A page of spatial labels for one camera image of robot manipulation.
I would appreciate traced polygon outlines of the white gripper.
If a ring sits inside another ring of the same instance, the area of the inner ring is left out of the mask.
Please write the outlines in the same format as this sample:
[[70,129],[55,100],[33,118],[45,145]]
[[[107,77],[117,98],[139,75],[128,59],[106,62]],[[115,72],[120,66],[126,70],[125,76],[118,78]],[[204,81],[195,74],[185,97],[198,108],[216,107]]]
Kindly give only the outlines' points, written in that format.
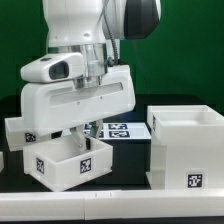
[[[26,84],[21,93],[26,132],[44,136],[71,128],[76,147],[81,150],[90,150],[91,139],[99,138],[102,119],[131,111],[134,106],[135,93],[128,65],[110,68],[97,87],[76,89],[69,80]],[[85,140],[80,125],[88,122],[90,134]]]

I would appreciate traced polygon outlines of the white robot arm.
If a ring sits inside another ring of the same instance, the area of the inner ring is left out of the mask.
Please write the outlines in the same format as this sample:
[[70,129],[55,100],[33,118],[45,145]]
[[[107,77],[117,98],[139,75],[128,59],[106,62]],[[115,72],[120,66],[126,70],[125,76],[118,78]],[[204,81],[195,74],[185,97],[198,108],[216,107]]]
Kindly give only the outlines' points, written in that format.
[[21,92],[25,141],[78,130],[131,111],[130,67],[119,63],[117,42],[144,39],[159,25],[160,0],[42,0],[47,54],[25,65]]

